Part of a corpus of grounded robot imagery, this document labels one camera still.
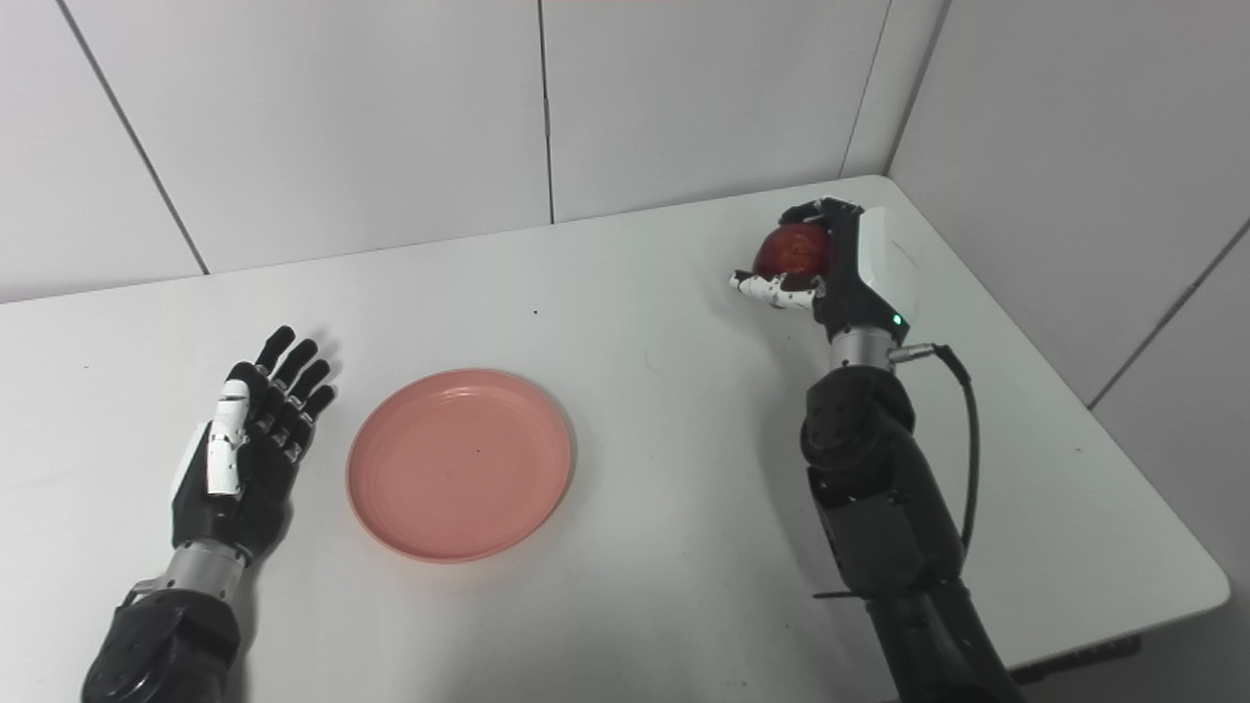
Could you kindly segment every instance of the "white table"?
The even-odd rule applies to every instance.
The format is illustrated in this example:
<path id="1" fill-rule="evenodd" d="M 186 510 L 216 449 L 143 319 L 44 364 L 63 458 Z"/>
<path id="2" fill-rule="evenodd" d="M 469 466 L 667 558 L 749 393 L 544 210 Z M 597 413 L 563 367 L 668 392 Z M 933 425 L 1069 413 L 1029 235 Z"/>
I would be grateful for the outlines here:
<path id="1" fill-rule="evenodd" d="M 810 598 L 840 585 L 796 442 L 822 330 L 725 283 L 786 206 L 826 194 L 891 206 L 924 244 L 911 339 L 951 343 L 979 394 L 965 575 L 1005 662 L 1222 603 L 1202 547 L 894 184 L 869 176 L 0 306 L 6 695 L 76 699 L 111 608 L 168 560 L 191 427 L 230 365 L 289 323 L 338 359 L 341 397 L 245 613 L 250 700 L 888 697 L 860 604 Z M 392 390 L 460 367 L 546 389 L 575 474 L 518 547 L 405 560 L 352 518 L 348 448 Z M 900 374 L 958 515 L 958 387 L 936 362 Z"/>

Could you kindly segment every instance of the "robotic hand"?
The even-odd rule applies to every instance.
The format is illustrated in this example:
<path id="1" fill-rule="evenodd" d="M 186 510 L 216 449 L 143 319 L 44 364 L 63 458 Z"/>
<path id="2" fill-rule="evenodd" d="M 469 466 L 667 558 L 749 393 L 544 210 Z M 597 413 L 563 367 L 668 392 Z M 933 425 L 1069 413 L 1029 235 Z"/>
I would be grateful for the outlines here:
<path id="1" fill-rule="evenodd" d="M 236 364 L 212 420 L 196 428 L 174 497 L 174 555 L 118 607 L 84 703 L 221 700 L 241 640 L 230 602 L 244 569 L 276 544 L 316 418 L 334 400 L 312 340 L 278 365 L 294 340 L 282 326 L 255 363 Z"/>
<path id="2" fill-rule="evenodd" d="M 918 313 L 919 248 L 884 208 L 822 199 L 781 215 L 752 271 L 730 284 L 775 308 L 811 309 L 834 369 L 808 392 L 800 447 L 821 527 L 862 598 L 901 703 L 1024 703 L 960 578 L 975 509 L 976 404 L 949 346 L 902 346 Z M 956 529 L 911 432 L 896 364 L 934 355 L 964 387 L 969 500 Z"/>

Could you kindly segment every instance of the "gripper holding apple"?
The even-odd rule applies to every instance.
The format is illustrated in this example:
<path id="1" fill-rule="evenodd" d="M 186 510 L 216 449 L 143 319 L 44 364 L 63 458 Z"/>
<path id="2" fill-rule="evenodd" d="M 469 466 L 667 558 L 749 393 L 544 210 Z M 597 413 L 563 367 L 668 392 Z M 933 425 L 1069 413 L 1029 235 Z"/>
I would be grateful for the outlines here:
<path id="1" fill-rule="evenodd" d="M 810 309 L 832 370 L 808 390 L 800 448 L 845 592 L 861 598 L 901 703 L 1024 703 L 961 579 L 976 513 L 980 437 L 968 370 L 941 344 L 902 345 L 916 319 L 919 249 L 885 208 L 821 199 L 786 210 L 752 270 L 730 284 L 782 309 Z M 969 413 L 969 489 L 956 529 L 894 374 L 942 360 Z"/>

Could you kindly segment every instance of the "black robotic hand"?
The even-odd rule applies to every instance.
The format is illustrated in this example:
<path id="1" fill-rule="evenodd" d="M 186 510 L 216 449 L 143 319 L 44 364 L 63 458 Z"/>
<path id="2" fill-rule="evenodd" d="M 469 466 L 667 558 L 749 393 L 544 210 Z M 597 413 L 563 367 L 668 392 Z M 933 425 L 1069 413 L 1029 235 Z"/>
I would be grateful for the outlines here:
<path id="1" fill-rule="evenodd" d="M 314 424 L 334 400 L 321 385 L 330 365 L 312 360 L 311 340 L 278 365 L 292 341 L 291 328 L 280 328 L 255 363 L 240 362 L 226 378 L 212 422 L 184 459 L 174 555 L 115 610 L 85 703 L 221 700 L 242 639 L 230 600 L 244 569 L 278 542 Z"/>
<path id="2" fill-rule="evenodd" d="M 251 563 L 278 542 L 314 424 L 334 400 L 334 389 L 320 385 L 330 364 L 312 360 L 311 339 L 278 365 L 294 340 L 291 328 L 279 328 L 255 363 L 231 369 L 174 498 L 174 547 L 212 539 Z"/>

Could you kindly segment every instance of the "red apple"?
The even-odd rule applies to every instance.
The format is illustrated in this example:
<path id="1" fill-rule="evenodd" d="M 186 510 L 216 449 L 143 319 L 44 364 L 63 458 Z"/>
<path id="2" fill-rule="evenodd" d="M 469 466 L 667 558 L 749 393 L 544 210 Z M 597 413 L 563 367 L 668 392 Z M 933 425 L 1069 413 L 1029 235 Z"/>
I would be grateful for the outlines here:
<path id="1" fill-rule="evenodd" d="M 829 234 L 811 223 L 779 226 L 764 239 L 751 273 L 764 278 L 778 274 L 815 276 L 829 268 Z"/>

